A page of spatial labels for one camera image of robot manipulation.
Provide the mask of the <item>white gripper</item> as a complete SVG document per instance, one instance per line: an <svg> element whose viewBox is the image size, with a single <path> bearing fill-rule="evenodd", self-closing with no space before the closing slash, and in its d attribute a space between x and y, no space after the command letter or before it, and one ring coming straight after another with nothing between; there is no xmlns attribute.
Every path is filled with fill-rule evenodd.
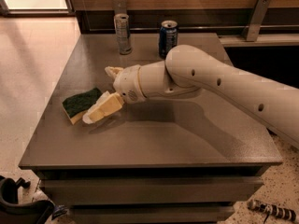
<svg viewBox="0 0 299 224"><path fill-rule="evenodd" d="M122 109L124 102L135 104L146 101L139 84L140 65L126 68L108 66L105 72L114 80L113 87L116 92L104 92L100 98L92 105L82 120L87 124L93 124L105 117Z"/></svg>

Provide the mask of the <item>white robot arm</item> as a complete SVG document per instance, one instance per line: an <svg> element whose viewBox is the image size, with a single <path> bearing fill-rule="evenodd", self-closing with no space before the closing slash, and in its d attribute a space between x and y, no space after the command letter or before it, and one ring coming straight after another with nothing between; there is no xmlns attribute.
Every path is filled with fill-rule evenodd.
<svg viewBox="0 0 299 224"><path fill-rule="evenodd" d="M178 45L163 61L126 68L108 66L114 92L104 92L83 121L95 123L154 98L187 98L211 91L273 133L299 146L299 89L223 63L201 49Z"/></svg>

